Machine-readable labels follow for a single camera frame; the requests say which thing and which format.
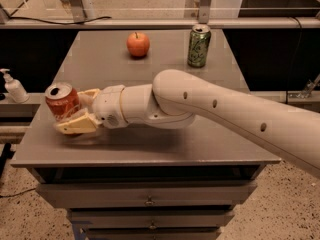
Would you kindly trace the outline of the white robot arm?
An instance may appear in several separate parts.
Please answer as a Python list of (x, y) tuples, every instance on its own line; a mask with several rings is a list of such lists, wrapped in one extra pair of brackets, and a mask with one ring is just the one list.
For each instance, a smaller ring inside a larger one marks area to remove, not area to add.
[(164, 70), (150, 84), (109, 86), (78, 94), (79, 111), (55, 123), (65, 135), (130, 124), (177, 129), (199, 115), (320, 176), (320, 114), (234, 91), (180, 70)]

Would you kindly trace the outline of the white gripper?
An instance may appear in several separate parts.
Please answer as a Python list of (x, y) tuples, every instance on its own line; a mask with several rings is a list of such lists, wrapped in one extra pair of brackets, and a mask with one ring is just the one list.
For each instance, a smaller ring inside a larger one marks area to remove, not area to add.
[(94, 113), (90, 113), (87, 108), (81, 109), (56, 122), (54, 128), (62, 134), (75, 135), (95, 132), (100, 126), (100, 121), (108, 129), (127, 127), (128, 123), (121, 109), (121, 94), (124, 88), (124, 85), (116, 85), (101, 91), (95, 88), (78, 92), (81, 106), (92, 105)]

